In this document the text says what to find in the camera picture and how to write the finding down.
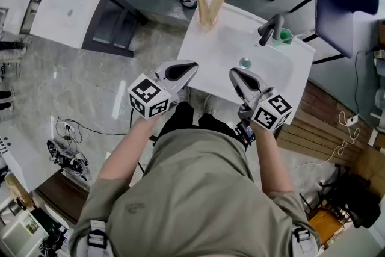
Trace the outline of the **person's left forearm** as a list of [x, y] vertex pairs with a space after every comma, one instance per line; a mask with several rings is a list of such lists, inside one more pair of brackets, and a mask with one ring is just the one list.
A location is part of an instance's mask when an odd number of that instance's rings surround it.
[[146, 144], [161, 117], [162, 114], [148, 120], [142, 117], [136, 120], [133, 127], [102, 165], [97, 181], [124, 180], [130, 184]]

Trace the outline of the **black screen device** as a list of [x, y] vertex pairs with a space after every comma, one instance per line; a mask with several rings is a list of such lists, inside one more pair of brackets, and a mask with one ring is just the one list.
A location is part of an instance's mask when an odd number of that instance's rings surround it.
[[250, 128], [248, 123], [240, 121], [235, 127], [235, 133], [237, 137], [240, 139], [241, 143], [244, 145], [247, 150], [249, 146], [251, 146], [252, 142], [255, 141], [255, 134]]

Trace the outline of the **person's right shoe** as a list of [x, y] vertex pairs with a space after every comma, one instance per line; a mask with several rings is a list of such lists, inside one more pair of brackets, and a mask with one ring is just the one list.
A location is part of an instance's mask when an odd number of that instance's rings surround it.
[[203, 104], [204, 112], [210, 115], [214, 115], [218, 105], [218, 99], [216, 96], [209, 94]]

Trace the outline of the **short wooden stick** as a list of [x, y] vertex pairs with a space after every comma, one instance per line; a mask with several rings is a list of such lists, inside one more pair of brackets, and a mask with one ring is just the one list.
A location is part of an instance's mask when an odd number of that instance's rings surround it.
[[209, 26], [211, 20], [209, 17], [209, 4], [208, 0], [197, 0], [197, 7], [199, 10], [199, 18], [201, 26]]

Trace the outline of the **dark brown cabinet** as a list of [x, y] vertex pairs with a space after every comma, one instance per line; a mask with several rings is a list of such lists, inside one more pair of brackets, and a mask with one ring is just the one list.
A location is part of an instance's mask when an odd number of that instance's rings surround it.
[[35, 192], [45, 204], [73, 225], [77, 224], [88, 197], [87, 190], [60, 171], [39, 185]]

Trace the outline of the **white desk unit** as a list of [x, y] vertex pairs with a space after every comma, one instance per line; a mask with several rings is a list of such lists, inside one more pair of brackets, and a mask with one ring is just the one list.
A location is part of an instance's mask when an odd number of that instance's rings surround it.
[[48, 153], [39, 154], [11, 122], [0, 123], [0, 156], [29, 193], [60, 169]]

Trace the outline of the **person's shoe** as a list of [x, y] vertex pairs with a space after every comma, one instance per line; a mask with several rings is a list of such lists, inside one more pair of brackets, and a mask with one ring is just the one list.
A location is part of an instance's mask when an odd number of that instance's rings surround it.
[[180, 90], [177, 95], [178, 95], [178, 99], [177, 99], [178, 104], [182, 102], [187, 102], [187, 103], [190, 102], [190, 89], [188, 86]]
[[218, 105], [218, 99], [216, 96], [209, 94], [203, 104], [204, 112], [210, 115], [214, 115]]

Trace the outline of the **green plastic cup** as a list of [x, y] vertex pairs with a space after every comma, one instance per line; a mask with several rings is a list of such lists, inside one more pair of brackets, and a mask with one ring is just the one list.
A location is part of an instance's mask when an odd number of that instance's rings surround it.
[[290, 45], [293, 40], [293, 35], [289, 29], [282, 28], [280, 32], [280, 38], [278, 40], [272, 38], [271, 44], [274, 47]]

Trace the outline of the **black gear pile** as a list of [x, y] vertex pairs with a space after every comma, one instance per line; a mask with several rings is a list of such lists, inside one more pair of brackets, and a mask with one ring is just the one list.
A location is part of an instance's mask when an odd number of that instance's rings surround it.
[[82, 153], [76, 153], [69, 148], [65, 148], [55, 140], [48, 140], [46, 145], [51, 156], [51, 162], [60, 166], [66, 173], [82, 178], [86, 182], [88, 181], [88, 160]]

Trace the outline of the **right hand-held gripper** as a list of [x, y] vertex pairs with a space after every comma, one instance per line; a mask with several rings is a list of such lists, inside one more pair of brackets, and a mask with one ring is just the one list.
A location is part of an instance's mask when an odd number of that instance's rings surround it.
[[[267, 88], [258, 74], [248, 69], [232, 68], [229, 78], [244, 102], [238, 111], [244, 123], [254, 122], [267, 131], [274, 131], [291, 115], [292, 106], [289, 102], [274, 87]], [[248, 92], [257, 93], [248, 101]]]

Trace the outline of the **clear glass cup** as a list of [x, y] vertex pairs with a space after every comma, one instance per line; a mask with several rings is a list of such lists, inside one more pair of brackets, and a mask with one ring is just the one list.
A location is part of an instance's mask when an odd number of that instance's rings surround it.
[[202, 25], [200, 23], [200, 16], [199, 16], [199, 9], [196, 8], [196, 12], [194, 13], [194, 18], [196, 21], [196, 24], [198, 26], [198, 29], [203, 33], [208, 33], [211, 31], [211, 29], [215, 26], [215, 24], [218, 22], [219, 14], [215, 17], [213, 24], [210, 25]]

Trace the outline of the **dark metal faucet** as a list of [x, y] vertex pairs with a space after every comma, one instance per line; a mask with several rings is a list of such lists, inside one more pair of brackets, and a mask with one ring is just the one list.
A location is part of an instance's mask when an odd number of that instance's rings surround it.
[[284, 17], [281, 14], [275, 14], [269, 21], [260, 26], [258, 29], [258, 33], [261, 36], [259, 44], [265, 46], [271, 37], [274, 40], [280, 40], [284, 21]]

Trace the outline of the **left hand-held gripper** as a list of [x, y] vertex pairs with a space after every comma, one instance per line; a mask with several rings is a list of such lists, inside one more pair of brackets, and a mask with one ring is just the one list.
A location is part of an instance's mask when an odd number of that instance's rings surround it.
[[143, 118], [151, 119], [168, 111], [197, 73], [199, 65], [191, 60], [170, 60], [147, 75], [142, 73], [128, 88], [131, 107]]

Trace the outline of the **black office chair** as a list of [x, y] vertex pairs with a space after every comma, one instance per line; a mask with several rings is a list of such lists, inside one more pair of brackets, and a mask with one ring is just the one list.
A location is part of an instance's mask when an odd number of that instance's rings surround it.
[[369, 180], [351, 173], [348, 166], [334, 166], [336, 179], [328, 184], [319, 183], [327, 190], [319, 195], [319, 200], [326, 201], [339, 217], [342, 211], [346, 212], [355, 228], [370, 228], [381, 214], [381, 198], [370, 191]]

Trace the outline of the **person's left shoe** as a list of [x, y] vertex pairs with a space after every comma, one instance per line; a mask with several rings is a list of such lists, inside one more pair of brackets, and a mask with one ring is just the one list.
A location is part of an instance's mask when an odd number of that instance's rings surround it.
[[178, 104], [182, 102], [187, 102], [187, 103], [190, 102], [190, 89], [188, 86], [180, 90], [177, 95], [178, 95], [178, 99], [177, 99]]

